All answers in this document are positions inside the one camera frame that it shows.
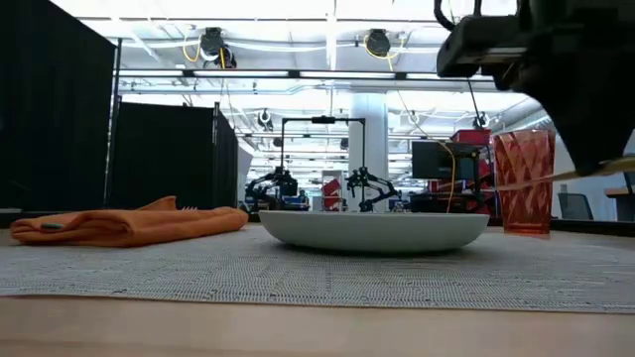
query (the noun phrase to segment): woven placemat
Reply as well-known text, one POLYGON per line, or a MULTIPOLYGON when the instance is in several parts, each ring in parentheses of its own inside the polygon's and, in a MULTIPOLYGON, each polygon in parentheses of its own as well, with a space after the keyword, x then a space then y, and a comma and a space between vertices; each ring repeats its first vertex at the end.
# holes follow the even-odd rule
POLYGON ((456 251, 298 249, 263 227, 136 249, 0 247, 0 296, 635 312, 635 254, 485 233, 456 251))

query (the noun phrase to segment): office chair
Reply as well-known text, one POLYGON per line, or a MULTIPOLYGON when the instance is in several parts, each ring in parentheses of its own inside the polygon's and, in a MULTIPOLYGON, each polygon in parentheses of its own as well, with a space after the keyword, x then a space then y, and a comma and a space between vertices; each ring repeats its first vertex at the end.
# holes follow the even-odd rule
POLYGON ((558 193, 563 219, 593 220, 588 199, 581 193, 558 193))

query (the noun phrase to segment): white bowl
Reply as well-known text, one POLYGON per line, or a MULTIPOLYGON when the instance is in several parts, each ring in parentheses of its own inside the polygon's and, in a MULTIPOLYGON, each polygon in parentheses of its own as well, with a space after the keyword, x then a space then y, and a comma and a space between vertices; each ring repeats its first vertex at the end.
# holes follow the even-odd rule
POLYGON ((485 214, 260 211, 277 239, 304 247, 377 253, 434 252, 465 246, 487 227, 485 214))

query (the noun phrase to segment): white wall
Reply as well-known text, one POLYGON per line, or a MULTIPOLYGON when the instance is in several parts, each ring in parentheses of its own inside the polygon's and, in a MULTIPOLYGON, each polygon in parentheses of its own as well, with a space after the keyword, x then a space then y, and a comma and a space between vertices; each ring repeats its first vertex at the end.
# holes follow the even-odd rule
MULTIPOLYGON (((574 169, 572 158, 569 156, 565 144, 560 136, 556 137, 554 160, 554 174, 561 174, 572 171, 574 169)), ((631 135, 624 153, 635 153, 635 135, 631 135)), ((591 207, 594 220, 615 221, 617 220, 617 209, 615 200, 608 198, 604 194, 606 188, 625 186, 624 175, 616 174, 609 177, 599 178, 578 178, 567 181, 554 182, 554 193, 552 199, 552 215, 562 218, 560 202, 558 201, 558 192, 561 185, 567 185, 568 193, 582 193, 586 195, 588 204, 591 207)))

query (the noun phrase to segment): black divider panel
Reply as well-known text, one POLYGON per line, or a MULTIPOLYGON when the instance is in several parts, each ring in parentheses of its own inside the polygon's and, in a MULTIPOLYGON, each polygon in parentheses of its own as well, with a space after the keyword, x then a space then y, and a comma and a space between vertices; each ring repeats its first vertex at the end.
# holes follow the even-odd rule
POLYGON ((0 207, 100 207, 115 47, 49 1, 2 15, 0 207))
POLYGON ((238 140, 218 111, 214 126, 214 204, 235 207, 238 185, 238 140))
POLYGON ((166 195, 215 207, 213 109, 122 103, 109 206, 137 208, 166 195))

